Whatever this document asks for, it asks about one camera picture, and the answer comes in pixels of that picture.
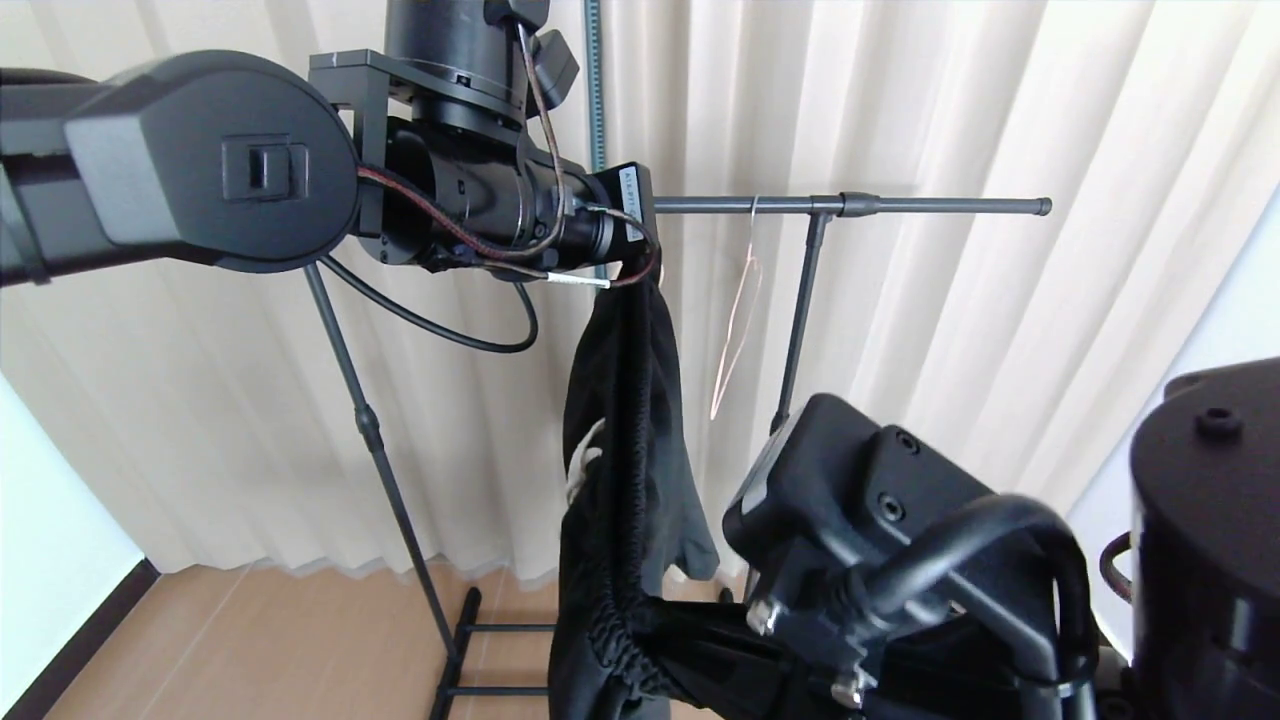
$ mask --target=garment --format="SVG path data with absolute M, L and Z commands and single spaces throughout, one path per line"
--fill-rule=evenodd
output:
M 657 279 L 599 293 L 564 404 L 566 470 L 585 477 L 561 525 L 548 667 L 556 720 L 667 717 L 666 698 L 681 697 L 643 647 L 667 568 L 710 579 L 719 565 L 681 407 L 676 336 Z

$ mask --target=wooden floor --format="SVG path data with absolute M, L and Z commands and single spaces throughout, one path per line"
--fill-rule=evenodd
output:
M 431 577 L 456 621 L 472 584 L 449 565 Z M 507 571 L 474 583 L 481 623 L 552 623 L 556 583 L 520 592 Z M 671 583 L 667 597 L 713 600 L 709 583 Z M 550 634 L 472 641 L 465 684 L 541 685 Z M 422 720 L 444 652 L 421 591 L 383 570 L 296 578 L 275 569 L 191 568 L 165 575 L 81 673 L 50 720 Z M 681 720 L 714 715 L 676 703 Z M 545 698 L 462 698 L 452 720 L 547 717 Z

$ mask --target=dark brown baseboard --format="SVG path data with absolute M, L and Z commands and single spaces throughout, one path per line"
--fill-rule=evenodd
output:
M 88 665 L 106 638 L 124 621 L 133 606 L 151 589 L 160 573 L 150 560 L 138 562 L 79 630 L 58 651 L 36 682 L 4 714 L 4 720 L 40 720 L 54 707 L 72 680 Z

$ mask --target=curtain fold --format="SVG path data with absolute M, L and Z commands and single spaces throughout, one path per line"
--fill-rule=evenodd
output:
M 1272 3 L 603 10 L 609 160 L 648 164 L 660 195 L 1053 199 L 1046 218 L 832 222 L 795 402 L 836 392 L 987 484 L 1064 512 L 1280 182 Z M 305 74 L 311 53 L 381 47 L 383 19 L 364 0 L 9 1 L 0 65 L 105 78 L 228 47 Z M 585 56 L 580 3 L 553 3 L 549 27 Z M 585 160 L 585 88 L 553 119 L 566 156 Z M 660 228 L 686 441 L 718 528 L 776 409 L 805 219 L 760 217 L 749 232 L 745 217 L 666 217 Z M 712 421 L 749 234 L 764 282 Z M 513 293 L 488 277 L 380 266 L 355 242 L 337 256 L 438 322 L 524 332 Z M 561 413 L 590 296 L 534 288 L 541 338 L 507 357 L 329 287 L 424 550 L 462 569 L 509 562 L 524 579 L 553 570 Z M 301 273 L 154 263 L 10 288 L 0 368 L 161 570 L 264 557 L 408 568 Z

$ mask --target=pleated curtain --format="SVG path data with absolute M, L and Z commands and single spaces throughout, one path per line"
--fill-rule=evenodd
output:
M 603 15 L 609 161 L 648 164 L 659 195 L 1053 199 L 1046 218 L 832 222 L 795 406 L 841 395 L 1064 512 L 1280 182 L 1275 3 L 613 0 Z M 305 74 L 312 53 L 380 49 L 383 19 L 365 0 L 10 0 L 0 64 L 106 78 L 225 47 Z M 556 0 L 549 27 L 585 59 L 580 3 Z M 585 163 L 581 79 L 553 118 Z M 660 224 L 717 529 L 776 410 L 805 222 Z M 749 243 L 763 281 L 745 283 L 742 352 L 712 420 Z M 384 268 L 355 242 L 337 255 L 438 322 L 524 332 L 513 293 L 484 275 Z M 538 345 L 488 356 L 329 287 L 426 552 L 552 573 L 590 291 L 535 288 Z M 161 570 L 408 568 L 301 273 L 161 261 L 10 288 L 0 368 Z

